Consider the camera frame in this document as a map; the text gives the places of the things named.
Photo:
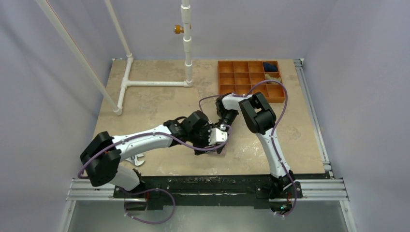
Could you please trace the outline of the orange compartment tray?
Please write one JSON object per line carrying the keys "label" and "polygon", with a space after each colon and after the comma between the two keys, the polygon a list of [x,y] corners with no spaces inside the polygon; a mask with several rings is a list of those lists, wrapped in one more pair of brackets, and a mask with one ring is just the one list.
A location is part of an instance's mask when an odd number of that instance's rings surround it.
{"label": "orange compartment tray", "polygon": [[263,93],[269,103],[283,103],[285,93],[279,84],[268,82],[257,85],[259,82],[266,80],[263,62],[276,64],[278,72],[268,73],[281,77],[279,63],[276,60],[220,60],[218,62],[219,94],[234,92],[243,95],[247,94],[252,87],[255,87],[252,93]]}

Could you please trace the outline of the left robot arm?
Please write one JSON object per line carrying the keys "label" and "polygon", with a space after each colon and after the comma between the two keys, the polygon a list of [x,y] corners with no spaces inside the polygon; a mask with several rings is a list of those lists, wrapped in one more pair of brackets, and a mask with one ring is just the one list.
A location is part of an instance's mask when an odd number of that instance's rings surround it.
{"label": "left robot arm", "polygon": [[230,126],[221,121],[209,123],[202,111],[188,117],[167,120],[159,126],[129,135],[99,133],[80,155],[83,167],[94,187],[110,183],[137,198],[144,193],[144,181],[137,170],[120,165],[126,159],[145,152],[184,145],[197,154],[220,152],[228,140]]}

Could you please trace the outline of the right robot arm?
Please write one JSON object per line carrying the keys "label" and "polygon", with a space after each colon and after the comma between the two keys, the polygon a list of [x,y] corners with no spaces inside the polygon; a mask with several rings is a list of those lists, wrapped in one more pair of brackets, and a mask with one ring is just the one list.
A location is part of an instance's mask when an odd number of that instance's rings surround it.
{"label": "right robot arm", "polygon": [[272,183],[270,198],[282,197],[291,190],[297,199],[298,187],[295,184],[295,177],[285,161],[278,142],[277,117],[265,96],[260,92],[248,96],[228,93],[217,98],[216,108],[220,118],[233,111],[240,112],[248,130],[259,139],[269,165]]}

